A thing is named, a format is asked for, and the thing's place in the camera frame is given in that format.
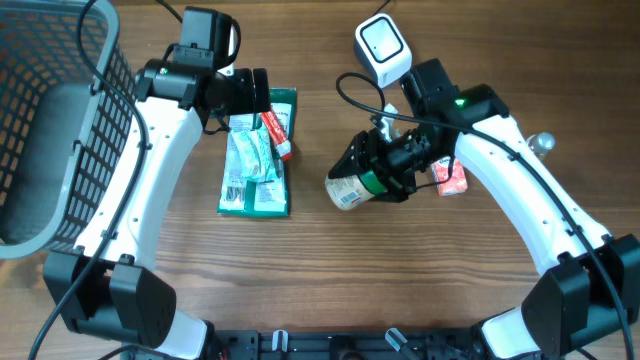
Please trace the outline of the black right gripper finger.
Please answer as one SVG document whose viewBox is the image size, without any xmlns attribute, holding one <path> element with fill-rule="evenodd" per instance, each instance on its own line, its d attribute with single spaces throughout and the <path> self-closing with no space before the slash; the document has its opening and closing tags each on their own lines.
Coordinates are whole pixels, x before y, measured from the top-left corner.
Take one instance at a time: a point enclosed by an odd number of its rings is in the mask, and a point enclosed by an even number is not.
<svg viewBox="0 0 640 360">
<path fill-rule="evenodd" d="M 363 175 L 370 170 L 369 134 L 361 131 L 356 134 L 347 149 L 329 170 L 329 179 Z"/>
<path fill-rule="evenodd" d="M 415 192 L 414 177 L 401 177 L 399 182 L 395 178 L 383 178 L 381 184 L 385 190 L 375 195 L 373 201 L 401 203 Z"/>
</svg>

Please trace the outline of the red-lidded white cup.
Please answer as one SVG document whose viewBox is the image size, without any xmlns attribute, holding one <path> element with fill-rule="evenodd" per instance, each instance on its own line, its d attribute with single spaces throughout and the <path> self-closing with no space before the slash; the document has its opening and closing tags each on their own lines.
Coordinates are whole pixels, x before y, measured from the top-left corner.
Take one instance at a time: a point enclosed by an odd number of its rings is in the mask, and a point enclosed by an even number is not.
<svg viewBox="0 0 640 360">
<path fill-rule="evenodd" d="M 332 202 L 349 211 L 387 191 L 372 171 L 336 179 L 325 178 L 325 188 Z"/>
</svg>

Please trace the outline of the light teal wipes packet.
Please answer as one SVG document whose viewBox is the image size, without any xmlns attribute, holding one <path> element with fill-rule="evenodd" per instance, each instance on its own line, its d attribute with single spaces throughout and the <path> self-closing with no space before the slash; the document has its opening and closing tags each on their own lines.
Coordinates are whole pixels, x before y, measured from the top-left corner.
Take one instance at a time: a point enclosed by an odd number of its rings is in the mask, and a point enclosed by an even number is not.
<svg viewBox="0 0 640 360">
<path fill-rule="evenodd" d="M 271 138 L 265 127 L 232 131 L 231 136 L 239 152 L 243 178 L 255 183 L 270 182 L 278 178 Z"/>
</svg>

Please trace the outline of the red tissue packet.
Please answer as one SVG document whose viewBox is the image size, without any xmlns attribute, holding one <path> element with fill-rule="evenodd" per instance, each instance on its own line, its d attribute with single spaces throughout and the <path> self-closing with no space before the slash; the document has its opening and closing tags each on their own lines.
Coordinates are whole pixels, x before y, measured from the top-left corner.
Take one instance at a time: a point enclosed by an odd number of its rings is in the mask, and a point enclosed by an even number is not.
<svg viewBox="0 0 640 360">
<path fill-rule="evenodd" d="M 440 196 L 462 194 L 468 189 L 464 168 L 457 158 L 443 157 L 431 164 Z"/>
</svg>

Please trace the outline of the red stick sachet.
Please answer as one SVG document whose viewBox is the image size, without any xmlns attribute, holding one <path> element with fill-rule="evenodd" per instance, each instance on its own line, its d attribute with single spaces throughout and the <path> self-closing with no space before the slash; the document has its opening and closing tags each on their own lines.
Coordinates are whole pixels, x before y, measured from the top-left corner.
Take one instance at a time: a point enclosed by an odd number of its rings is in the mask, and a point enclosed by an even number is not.
<svg viewBox="0 0 640 360">
<path fill-rule="evenodd" d="M 261 113 L 260 118 L 268 130 L 280 159 L 283 162 L 288 161 L 292 157 L 292 145 L 277 115 L 271 110 Z"/>
</svg>

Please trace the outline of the green 3M glove package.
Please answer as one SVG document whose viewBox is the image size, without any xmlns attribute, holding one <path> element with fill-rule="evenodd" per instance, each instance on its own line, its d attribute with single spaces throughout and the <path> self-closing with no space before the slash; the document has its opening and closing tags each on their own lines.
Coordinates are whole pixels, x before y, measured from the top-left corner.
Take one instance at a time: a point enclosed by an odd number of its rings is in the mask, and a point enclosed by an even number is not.
<svg viewBox="0 0 640 360">
<path fill-rule="evenodd" d="M 292 133 L 297 107 L 297 90 L 294 88 L 273 88 L 270 90 L 270 99 L 271 110 L 277 115 L 291 142 L 293 157 Z M 260 118 L 260 114 L 261 113 L 232 116 L 229 121 L 231 132 L 254 130 L 260 127 L 266 128 Z M 263 183 L 247 181 L 241 175 L 239 152 L 232 139 L 231 132 L 227 136 L 225 167 L 218 212 L 220 214 L 248 217 L 288 216 L 289 190 L 286 170 L 287 161 L 283 162 L 280 159 L 271 140 L 278 178 L 274 181 Z"/>
</svg>

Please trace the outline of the yellow liquid Vim bottle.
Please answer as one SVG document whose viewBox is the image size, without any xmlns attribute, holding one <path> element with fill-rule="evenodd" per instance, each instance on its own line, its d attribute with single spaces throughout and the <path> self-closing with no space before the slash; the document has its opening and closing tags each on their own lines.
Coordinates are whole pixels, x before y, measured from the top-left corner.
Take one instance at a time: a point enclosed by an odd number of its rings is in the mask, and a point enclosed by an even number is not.
<svg viewBox="0 0 640 360">
<path fill-rule="evenodd" d="M 542 161 L 555 147 L 556 139 L 549 132 L 541 132 L 527 138 L 529 149 Z"/>
</svg>

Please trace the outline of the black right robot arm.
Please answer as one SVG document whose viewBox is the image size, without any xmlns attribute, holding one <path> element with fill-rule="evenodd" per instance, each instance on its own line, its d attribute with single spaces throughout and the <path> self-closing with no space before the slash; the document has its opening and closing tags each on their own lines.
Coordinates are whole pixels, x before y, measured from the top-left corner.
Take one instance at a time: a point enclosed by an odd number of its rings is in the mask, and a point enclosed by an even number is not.
<svg viewBox="0 0 640 360">
<path fill-rule="evenodd" d="M 366 201 L 400 203 L 418 190 L 417 172 L 460 163 L 489 191 L 526 244 L 539 280 L 523 302 L 476 325 L 430 334 L 418 350 L 397 330 L 388 343 L 407 358 L 561 359 L 614 332 L 633 353 L 639 317 L 639 242 L 614 237 L 585 213 L 542 164 L 496 92 L 454 85 L 431 59 L 400 79 L 410 129 L 387 138 L 384 107 L 329 170 L 326 190 L 350 210 Z"/>
</svg>

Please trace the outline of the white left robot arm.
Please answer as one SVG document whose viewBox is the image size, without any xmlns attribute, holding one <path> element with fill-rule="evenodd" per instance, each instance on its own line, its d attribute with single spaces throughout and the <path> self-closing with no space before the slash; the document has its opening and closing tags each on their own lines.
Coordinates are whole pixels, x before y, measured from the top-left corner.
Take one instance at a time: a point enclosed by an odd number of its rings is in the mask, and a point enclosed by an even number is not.
<svg viewBox="0 0 640 360">
<path fill-rule="evenodd" d="M 44 266 L 52 320 L 78 334 L 118 341 L 123 351 L 173 359 L 221 359 L 214 325 L 177 307 L 153 271 L 158 233 L 178 177 L 211 118 L 270 107 L 264 69 L 235 69 L 241 44 L 233 17 L 188 7 L 177 43 L 148 61 L 125 100 L 131 127 L 97 211 L 69 252 Z"/>
</svg>

